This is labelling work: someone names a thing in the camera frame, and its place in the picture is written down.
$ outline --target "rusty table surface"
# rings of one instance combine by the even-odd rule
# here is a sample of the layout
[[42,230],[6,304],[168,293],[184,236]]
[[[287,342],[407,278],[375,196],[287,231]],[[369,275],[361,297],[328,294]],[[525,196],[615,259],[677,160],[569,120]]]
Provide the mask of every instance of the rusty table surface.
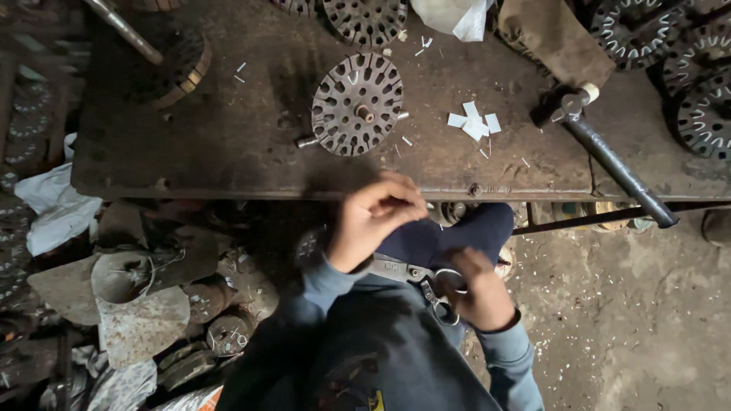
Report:
[[[529,111],[550,81],[489,34],[484,42],[462,43],[425,27],[411,11],[408,38],[388,46],[410,117],[375,149],[340,157],[319,145],[302,151],[294,145],[311,134],[309,108],[319,82],[356,54],[325,21],[263,2],[192,2],[168,14],[201,27],[213,46],[211,68],[192,94],[149,111],[125,103],[118,81],[126,73],[116,62],[140,57],[114,33],[97,35],[72,174],[81,193],[329,198],[385,167],[410,175],[430,199],[472,199],[474,183],[482,187],[483,200],[624,195],[566,130],[551,125],[541,132],[532,124]],[[415,56],[421,36],[434,40]],[[497,114],[502,132],[475,142],[447,126],[449,113],[463,114],[461,104],[472,100],[480,114]],[[644,72],[615,73],[587,113],[661,196],[731,197],[727,166],[685,152],[670,137],[660,103]],[[490,159],[480,149],[491,152]]]

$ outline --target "metal table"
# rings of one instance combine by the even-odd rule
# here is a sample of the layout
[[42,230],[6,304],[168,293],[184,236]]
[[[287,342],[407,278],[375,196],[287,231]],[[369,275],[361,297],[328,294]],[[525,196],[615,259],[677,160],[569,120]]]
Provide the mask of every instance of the metal table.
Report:
[[[318,83],[356,54],[325,21],[264,2],[192,2],[170,15],[202,27],[213,46],[211,69],[192,94],[166,110],[130,105],[122,99],[118,79],[126,73],[119,62],[142,57],[102,28],[76,143],[72,184],[79,192],[104,198],[333,198],[386,167],[412,176],[433,200],[624,196],[567,131],[552,125],[541,132],[532,124],[529,111],[550,81],[489,34],[484,42],[461,43],[425,27],[411,12],[406,41],[388,46],[410,117],[374,150],[339,157],[294,144],[311,133],[309,107]],[[415,56],[421,36],[434,40]],[[503,131],[477,143],[447,126],[448,113],[462,114],[461,104],[471,100],[481,114],[497,113]],[[731,198],[727,163],[698,159],[671,138],[644,72],[615,73],[587,116],[660,197]],[[489,153],[490,146],[486,159],[479,149]],[[474,183],[482,187],[476,197],[469,194]]]

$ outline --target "person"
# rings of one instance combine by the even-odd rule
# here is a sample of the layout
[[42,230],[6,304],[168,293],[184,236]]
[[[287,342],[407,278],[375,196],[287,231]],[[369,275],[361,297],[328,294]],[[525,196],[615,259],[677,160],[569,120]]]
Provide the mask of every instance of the person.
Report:
[[[413,180],[393,172],[348,196],[319,262],[259,324],[216,410],[543,410],[533,347],[493,270],[512,210],[483,203],[443,230],[427,215]],[[418,286],[369,274],[374,252],[459,271],[466,293],[443,288],[461,321],[439,322]],[[459,351],[466,326],[489,391]]]

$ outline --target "hand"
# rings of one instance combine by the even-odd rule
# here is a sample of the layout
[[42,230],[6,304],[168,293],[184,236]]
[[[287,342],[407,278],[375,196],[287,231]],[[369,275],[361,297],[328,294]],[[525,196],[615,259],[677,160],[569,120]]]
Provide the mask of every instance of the hand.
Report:
[[509,325],[515,307],[490,260],[482,252],[467,247],[452,257],[452,263],[467,285],[467,293],[460,294],[452,283],[440,281],[452,310],[481,331],[495,331]]
[[396,228],[426,217],[426,202],[414,181],[393,171],[346,197],[327,258],[349,273],[373,254]]

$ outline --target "blue sweater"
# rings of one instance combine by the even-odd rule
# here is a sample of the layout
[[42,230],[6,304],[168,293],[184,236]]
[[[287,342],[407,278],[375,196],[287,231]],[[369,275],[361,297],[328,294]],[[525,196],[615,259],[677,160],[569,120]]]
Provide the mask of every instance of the blue sweater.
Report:
[[463,332],[441,325],[415,286],[322,258],[256,329],[216,411],[544,409],[519,322],[477,331],[489,391],[459,352]]

